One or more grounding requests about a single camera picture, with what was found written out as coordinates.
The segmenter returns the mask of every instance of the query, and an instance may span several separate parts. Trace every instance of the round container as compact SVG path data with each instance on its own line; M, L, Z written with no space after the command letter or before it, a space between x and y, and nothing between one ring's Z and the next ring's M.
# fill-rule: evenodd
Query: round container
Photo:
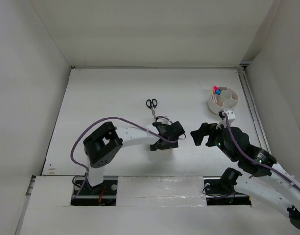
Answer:
M213 113L218 114L219 111L223 109L231 109L233 110L239 101L238 94L231 88L228 87L218 87L221 90L220 95L212 94L208 99L208 106L212 110Z

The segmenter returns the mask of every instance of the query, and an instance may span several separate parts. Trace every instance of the black cable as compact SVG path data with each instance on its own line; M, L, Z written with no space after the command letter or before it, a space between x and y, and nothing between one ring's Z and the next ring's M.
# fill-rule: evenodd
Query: black cable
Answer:
M222 196L229 195L229 194L221 194L221 195L218 195L218 194L217 194L217 195L214 195L214 194L213 194L213 195L212 195L212 194L207 194L206 191L205 191L205 188L206 188L206 187L204 187L204 188L202 189L202 194L204 194L204 195L206 195L206 196L210 196L210 197L222 197Z
M82 177L82 176L81 176L81 175L75 175L75 176L73 177L73 179L72 179L72 184L80 188L81 185L80 185L80 184L77 184L77 183L75 182L76 177Z
M183 133L183 135L185 136L184 138L178 138L179 140L184 140L185 138L187 138L187 135L185 133Z

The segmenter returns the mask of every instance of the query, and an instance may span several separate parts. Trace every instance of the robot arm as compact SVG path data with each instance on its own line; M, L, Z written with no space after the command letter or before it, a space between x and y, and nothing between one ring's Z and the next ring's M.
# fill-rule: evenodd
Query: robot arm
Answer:
M94 187L103 182L104 166L121 148L138 144L150 145L150 151L178 148L179 136L185 133L178 121L170 125L154 122L146 130L117 128L106 122L86 137L83 144L90 165L89 184Z
M258 177L275 190L260 186L252 179L244 179L241 172L231 168L227 169L228 172L232 172L228 179L233 180L230 184L222 184L223 187L230 186L230 192L244 193L267 203L289 217L290 222L300 229L300 183L290 176L272 155L250 145L247 134L237 127L227 127L227 124L230 125L235 120L233 111L224 110L220 112L220 116L222 121L219 124L203 123L198 130L191 132L195 145L201 145L203 137L209 136L206 146L217 146L230 160L238 162L242 171ZM221 177L223 180L225 176L229 176L226 171Z

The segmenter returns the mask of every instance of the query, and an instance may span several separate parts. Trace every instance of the white table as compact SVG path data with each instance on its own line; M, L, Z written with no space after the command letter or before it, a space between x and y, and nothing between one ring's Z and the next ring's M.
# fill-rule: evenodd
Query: white table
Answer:
M187 138L179 148L150 152L149 146L123 148L105 168L112 176L219 176L232 163L216 147L194 145L190 135L203 122L220 118L207 105L212 85L227 86L239 95L234 126L259 146L237 70L235 69L73 69L50 143L43 175L78 175L84 170L70 160L72 145L91 123L104 117L118 116L146 126L152 123L147 99L155 98L156 115L168 115L179 121ZM128 124L113 121L117 126ZM75 157L86 164L80 142Z
M239 94L233 125L259 146L234 69L73 69L43 170L43 175L54 176L37 177L20 234L300 235L287 218L256 200L252 206L206 206L201 176L220 176L227 167L236 168L216 147L195 147L189 134L202 122L219 121L207 105L212 85ZM148 146L121 149L105 171L121 176L117 206L71 206L72 176L63 175L84 173L69 158L79 134L107 116L150 124L152 114L145 106L149 98L158 100L157 115L181 123L187 139L166 151L150 152ZM76 158L86 163L83 146L77 148Z
M186 176L160 188L154 178L120 177L120 206L80 207L70 205L72 176L37 177L20 235L300 235L282 214L256 200L252 206L206 206L203 195L196 197L201 179ZM182 189L186 195L175 203Z

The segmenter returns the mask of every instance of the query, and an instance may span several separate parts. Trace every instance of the purple cable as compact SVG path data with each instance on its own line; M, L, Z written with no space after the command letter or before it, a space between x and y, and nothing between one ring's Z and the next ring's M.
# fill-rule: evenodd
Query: purple cable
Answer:
M75 144L73 145L73 147L72 147L72 149L71 149L71 153L70 153L70 158L71 158L71 160L72 160L75 164L77 164L77 165L83 167L83 168L86 170L85 178L84 178L84 180L83 180L83 182L82 182L82 184L81 184L80 189L78 190L78 192L76 193L76 195L74 195L71 199L74 199L74 198L76 198L76 197L79 195L80 191L82 190L82 188L83 188L84 185L85 185L85 182L86 182L86 180L87 180L87 178L88 178L88 173L89 173L89 168L88 168L87 166L83 165L82 163L76 161L76 159L75 159L75 157L74 157L74 155L73 155L74 152L75 152L75 149L76 149L77 145L79 144L79 142L81 141L81 139L84 137L84 135L85 135L88 131L90 131L91 128L93 128L94 126L98 125L99 123L101 123L101 122L103 122L103 121L112 120L112 119L120 120L120 121L123 121L123 122L125 122L125 123L128 123L128 124L130 124L130 125L132 125L132 126L135 126L135 127L139 128L139 129L141 129L142 131L148 132L148 133L150 133L151 135L156 136L156 137L162 139L163 141L165 141L165 142L167 142L167 143L176 143L176 142L178 141L178 140L177 140L177 141L170 141L170 140L168 140L168 139L166 139L166 138L164 138L164 137L162 137L162 136L160 136L160 135L154 133L153 131L150 131L150 130L144 128L143 126L140 126L140 125L138 125L138 124L135 124L135 123L133 123L133 122L131 122L131 121L128 121L128 120L126 120L126 119L123 119L123 118L121 118L121 117L105 117L105 118L102 118L102 119L100 119L100 120L98 120L98 121L92 123L90 126L88 126L88 127L81 133L81 135L78 137L78 139L76 140Z
M242 156L245 157L246 159L248 159L248 160L249 160L250 162L252 162L253 164L259 165L259 166L261 166L261 167L263 167L263 168L265 168L265 169L268 169L268 170L270 170L270 171L276 173L278 176L280 176L281 178L283 178L283 179L284 179L285 181L287 181L288 183L290 183L290 184L293 183L292 186L293 186L296 190L298 190L298 191L300 192L300 187L297 186L297 185L296 185L292 180L290 180L287 176L285 176L284 174L282 174L282 173L279 172L278 170L275 170L275 169L273 169L273 168L271 168L271 167L269 167L269 166L267 166L267 165L265 165L265 164L263 164L263 163L259 163L259 162L255 161L255 160L253 160L253 159L250 158L245 152L243 152L243 150L240 148L240 146L238 145L236 139L235 139L234 136L233 136L233 133L232 133L231 128L230 128L230 126L229 126L229 120L228 120L227 114L224 113L224 115L225 115L225 120L226 120L227 130L228 130L228 132L229 132L229 135L230 135L230 137L231 137L231 140L232 140L233 144L236 146L236 148L238 149L238 151L242 154Z

